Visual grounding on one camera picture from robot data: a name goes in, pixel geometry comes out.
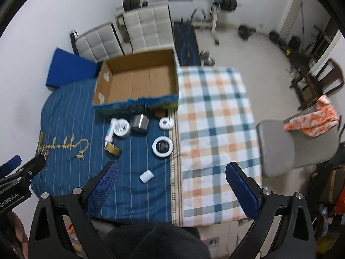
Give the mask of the person's left hand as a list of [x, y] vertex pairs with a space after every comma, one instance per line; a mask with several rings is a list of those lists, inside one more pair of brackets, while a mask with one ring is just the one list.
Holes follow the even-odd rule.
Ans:
[[10, 215], [12, 216], [12, 219], [13, 219], [16, 237], [20, 241], [20, 244], [21, 244], [22, 254], [25, 259], [28, 259], [28, 238], [25, 233], [23, 224], [16, 213], [10, 212]]

